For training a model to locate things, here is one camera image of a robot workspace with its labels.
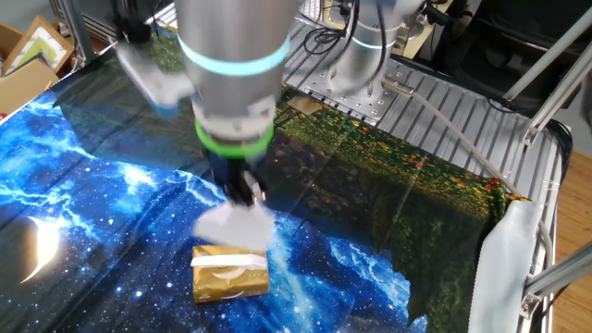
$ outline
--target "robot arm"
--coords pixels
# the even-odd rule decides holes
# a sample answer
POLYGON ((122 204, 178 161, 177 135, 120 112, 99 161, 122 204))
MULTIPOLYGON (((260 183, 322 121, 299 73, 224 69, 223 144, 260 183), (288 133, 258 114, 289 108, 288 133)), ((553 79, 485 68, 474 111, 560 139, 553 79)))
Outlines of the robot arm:
POLYGON ((214 180, 233 204, 265 198, 251 169, 273 135, 289 28, 298 0, 176 0, 185 72, 162 73, 128 43, 116 46, 129 77, 161 116, 191 96, 214 180))

